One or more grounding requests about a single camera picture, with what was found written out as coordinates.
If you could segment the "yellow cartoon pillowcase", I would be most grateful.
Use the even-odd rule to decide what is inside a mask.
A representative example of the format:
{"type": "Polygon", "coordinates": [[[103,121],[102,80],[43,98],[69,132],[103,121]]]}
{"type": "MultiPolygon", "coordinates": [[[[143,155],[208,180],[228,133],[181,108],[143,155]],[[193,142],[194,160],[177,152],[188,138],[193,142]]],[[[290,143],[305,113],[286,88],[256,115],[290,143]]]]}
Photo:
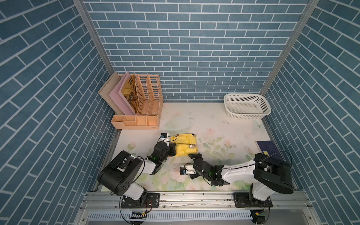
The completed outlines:
{"type": "Polygon", "coordinates": [[[177,134],[175,137],[171,137],[171,143],[175,144],[175,157],[185,157],[189,154],[198,153],[196,134],[177,134]]]}

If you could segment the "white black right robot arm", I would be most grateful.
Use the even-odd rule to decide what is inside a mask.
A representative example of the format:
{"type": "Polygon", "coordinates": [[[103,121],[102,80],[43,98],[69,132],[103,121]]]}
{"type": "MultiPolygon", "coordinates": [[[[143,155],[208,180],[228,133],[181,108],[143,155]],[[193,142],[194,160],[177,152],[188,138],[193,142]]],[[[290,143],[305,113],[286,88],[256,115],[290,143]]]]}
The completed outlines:
{"type": "Polygon", "coordinates": [[[204,161],[202,155],[189,154],[194,162],[186,163],[180,167],[181,175],[188,175],[190,179],[202,177],[209,185],[222,187],[231,183],[251,180],[246,205],[271,206],[269,197],[274,193],[292,194],[294,187],[291,178],[292,165],[286,161],[267,156],[262,153],[255,158],[235,166],[217,165],[212,166],[204,161]]]}

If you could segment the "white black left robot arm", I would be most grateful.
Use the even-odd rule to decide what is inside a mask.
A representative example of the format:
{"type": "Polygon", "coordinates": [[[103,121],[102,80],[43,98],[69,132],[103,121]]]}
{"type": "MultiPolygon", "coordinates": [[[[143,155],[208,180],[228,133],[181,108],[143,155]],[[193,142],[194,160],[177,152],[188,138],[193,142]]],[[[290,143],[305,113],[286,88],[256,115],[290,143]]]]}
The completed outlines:
{"type": "Polygon", "coordinates": [[[99,173],[97,180],[112,193],[129,200],[135,208],[143,207],[147,202],[147,189],[136,180],[141,174],[155,175],[169,157],[176,155],[175,146],[172,142],[158,142],[147,158],[121,151],[99,173]]]}

